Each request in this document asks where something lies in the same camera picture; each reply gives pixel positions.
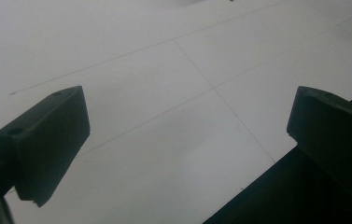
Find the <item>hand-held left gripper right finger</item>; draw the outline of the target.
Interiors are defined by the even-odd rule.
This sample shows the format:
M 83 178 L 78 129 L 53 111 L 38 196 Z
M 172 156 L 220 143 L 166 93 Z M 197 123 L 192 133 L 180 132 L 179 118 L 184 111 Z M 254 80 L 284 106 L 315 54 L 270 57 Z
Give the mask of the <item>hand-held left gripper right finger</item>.
M 300 86 L 287 132 L 303 153 L 352 195 L 352 100 Z

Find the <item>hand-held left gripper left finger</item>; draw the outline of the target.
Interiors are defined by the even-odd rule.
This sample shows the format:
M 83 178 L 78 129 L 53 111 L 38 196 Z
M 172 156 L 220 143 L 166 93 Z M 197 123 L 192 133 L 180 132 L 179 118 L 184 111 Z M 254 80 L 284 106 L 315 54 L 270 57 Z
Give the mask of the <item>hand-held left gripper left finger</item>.
M 80 86 L 47 96 L 0 130 L 0 195 L 44 205 L 89 135 Z

